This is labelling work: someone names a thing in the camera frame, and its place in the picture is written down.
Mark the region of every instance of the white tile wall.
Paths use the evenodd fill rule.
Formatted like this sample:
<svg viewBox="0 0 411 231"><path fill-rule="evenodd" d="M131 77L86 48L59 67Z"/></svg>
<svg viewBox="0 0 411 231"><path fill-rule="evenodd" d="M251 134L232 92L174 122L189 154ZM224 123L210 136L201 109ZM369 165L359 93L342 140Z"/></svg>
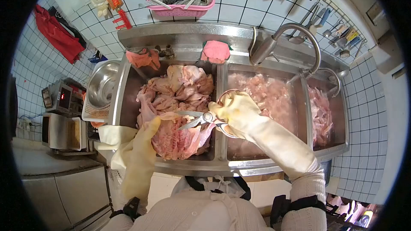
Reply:
<svg viewBox="0 0 411 231"><path fill-rule="evenodd" d="M317 0L216 0L215 6L204 16L200 18L186 18L160 17L154 12L149 11L147 8L139 9L138 3L145 2L146 0L123 1L125 4L122 8L128 13L128 17L133 26L157 22L192 20L198 22L212 21L255 26L269 32L276 31L278 27L287 22L307 24L314 8L314 4L317 2ZM320 3L320 10L325 10L327 5L323 1ZM113 14L115 18L118 18L118 15L116 15L115 12ZM84 37L89 39L95 47L99 48L100 51L101 49L105 51L107 53L105 55L107 58L117 58L118 56L116 54L118 53L114 53L112 50L111 52L107 50L107 48L110 48L109 45L114 42L112 40L101 40L99 37L103 38L106 34L112 33L116 38L116 27L118 25L112 23L113 18L105 20L103 17L97 18L99 23L96 23L96 18L93 17L93 15L97 15L97 10L94 9L93 6L88 5L77 10L71 17L73 18L72 21L74 26L80 30ZM321 49L327 54L334 54L337 49L330 45L330 40L324 38L322 33L326 29L333 27L339 18L340 16L337 13L332 12L328 21L324 24L324 27L318 28L317 34L315 34ZM319 21L320 16L317 16L315 23L319 23ZM290 35L292 30L288 30L285 33ZM366 50L367 49L363 47L361 52L365 52ZM357 51L357 47L353 47L351 51L354 55ZM339 60L350 63L353 60L353 57Z"/></svg>
<svg viewBox="0 0 411 231"><path fill-rule="evenodd" d="M388 146L384 91L373 57L355 64L343 84L347 95L350 151L332 160L331 175L340 177L337 195L373 203Z"/></svg>
<svg viewBox="0 0 411 231"><path fill-rule="evenodd" d="M61 12L54 0L38 0L38 4L47 10L54 6L62 14L63 18L68 22L70 21L70 18ZM86 23L97 23L98 20L94 15L87 15L89 10L90 8L85 6L80 8L77 13L83 13L82 16L86 17ZM86 28L82 31L85 39L91 37L90 29L87 28L87 25L81 18L77 18L76 23ZM92 44L88 43L88 49L80 54L80 60L75 65L70 64L39 32L34 15L33 13L30 14L20 34L13 56L12 75L16 78L18 118L28 117L37 126L31 127L30 131L18 128L16 131L17 137L36 141L41 140L41 114L45 111L41 90L49 84L66 77L72 78L83 85L86 84L94 68L93 64L88 61L88 58L93 54L91 48Z"/></svg>

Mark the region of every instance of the scissor blade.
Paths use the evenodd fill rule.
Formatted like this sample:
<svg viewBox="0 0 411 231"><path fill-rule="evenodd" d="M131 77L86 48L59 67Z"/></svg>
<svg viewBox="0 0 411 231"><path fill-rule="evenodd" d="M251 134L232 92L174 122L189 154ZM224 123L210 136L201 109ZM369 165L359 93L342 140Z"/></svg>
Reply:
<svg viewBox="0 0 411 231"><path fill-rule="evenodd" d="M203 112L199 112L199 111L178 111L177 113L179 115L190 115L193 117L200 117L204 114Z"/></svg>
<svg viewBox="0 0 411 231"><path fill-rule="evenodd" d="M195 126L197 126L199 123L202 123L202 122L203 122L203 118L202 118L202 116L200 116L200 117L197 117L197 118L195 118L194 120L188 122L187 124L179 127L177 130L186 130L186 129L188 129L188 128L195 127Z"/></svg>

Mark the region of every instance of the blue handle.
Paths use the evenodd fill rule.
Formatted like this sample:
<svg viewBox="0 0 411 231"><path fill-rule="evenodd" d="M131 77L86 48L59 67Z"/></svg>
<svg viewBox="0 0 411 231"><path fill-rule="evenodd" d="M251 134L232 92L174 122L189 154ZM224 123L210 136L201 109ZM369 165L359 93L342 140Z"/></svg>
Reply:
<svg viewBox="0 0 411 231"><path fill-rule="evenodd" d="M358 44L358 42L360 42L361 38L360 37L355 37L353 38L353 40L350 41L350 43L348 44L349 47L353 47L356 44Z"/></svg>
<svg viewBox="0 0 411 231"><path fill-rule="evenodd" d="M322 18L321 21L320 21L320 25L321 25L321 26L324 26L324 23L326 23L326 20L327 20L327 18L330 16L330 13L331 13L331 9L330 9L330 8L327 8L326 11L325 11L324 14L323 14L323 18Z"/></svg>

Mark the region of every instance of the yellow rubber glove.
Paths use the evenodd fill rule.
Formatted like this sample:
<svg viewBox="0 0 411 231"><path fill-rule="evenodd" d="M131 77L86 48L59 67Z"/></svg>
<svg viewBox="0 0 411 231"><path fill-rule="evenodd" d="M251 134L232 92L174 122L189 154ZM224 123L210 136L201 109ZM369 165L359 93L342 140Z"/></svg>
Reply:
<svg viewBox="0 0 411 231"><path fill-rule="evenodd" d="M223 106L210 102L208 109L226 121L235 135L259 146L291 180L309 171L316 160L311 148L271 118L261 116L246 92L229 92L221 102Z"/></svg>
<svg viewBox="0 0 411 231"><path fill-rule="evenodd" d="M156 162L156 151L151 145L151 138L157 132L160 123L160 118L155 117L148 125L144 125L121 152L127 167L124 180L121 183L124 199L129 200L137 197L144 209L147 206L151 176Z"/></svg>
<svg viewBox="0 0 411 231"><path fill-rule="evenodd" d="M221 98L223 107L215 102L208 104L208 109L223 119L230 126L234 135L245 138L254 143L248 135L252 133L257 120L260 117L260 109L246 92L232 91Z"/></svg>

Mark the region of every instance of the kitchen scissors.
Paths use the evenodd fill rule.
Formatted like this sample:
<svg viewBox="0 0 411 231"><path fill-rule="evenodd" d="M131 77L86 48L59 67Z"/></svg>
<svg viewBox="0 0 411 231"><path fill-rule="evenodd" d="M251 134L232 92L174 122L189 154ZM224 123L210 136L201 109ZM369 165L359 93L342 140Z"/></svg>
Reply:
<svg viewBox="0 0 411 231"><path fill-rule="evenodd" d="M223 95L232 92L232 91L239 91L238 89L230 89L225 91L217 100L217 103L221 106L223 106L222 102L221 102L221 98L223 97ZM198 124L204 124L204 123L214 123L218 128L220 128L221 132L223 132L224 135L230 137L230 138L239 138L238 136L232 134L230 131L230 127L227 124L227 122L219 119L214 113L212 113L211 111L208 112L199 112L199 111L178 111L177 112L180 115L189 115L192 117L196 117L194 120L188 122L187 124L181 126L180 128L178 128L178 130L184 130L184 129L188 129L191 127L195 127Z"/></svg>

